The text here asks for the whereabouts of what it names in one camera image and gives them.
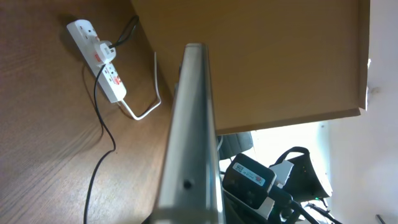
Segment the black Samsung Galaxy smartphone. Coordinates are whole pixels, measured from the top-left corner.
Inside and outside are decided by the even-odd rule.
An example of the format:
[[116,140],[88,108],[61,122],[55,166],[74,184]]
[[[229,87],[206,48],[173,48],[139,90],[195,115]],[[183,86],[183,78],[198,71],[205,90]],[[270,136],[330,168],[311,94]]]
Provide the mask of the black Samsung Galaxy smartphone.
[[185,46],[150,223],[224,223],[208,48]]

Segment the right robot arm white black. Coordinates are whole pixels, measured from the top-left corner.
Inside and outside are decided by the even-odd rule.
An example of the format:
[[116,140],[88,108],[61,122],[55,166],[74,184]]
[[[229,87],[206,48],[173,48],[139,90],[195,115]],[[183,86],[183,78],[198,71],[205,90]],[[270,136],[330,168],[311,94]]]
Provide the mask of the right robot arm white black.
[[270,167],[281,164],[292,152],[299,152],[302,155],[287,160],[293,166],[283,189],[291,194],[296,202],[331,197],[333,190],[327,175],[316,168],[315,160],[311,158],[310,151],[305,147],[290,148]]

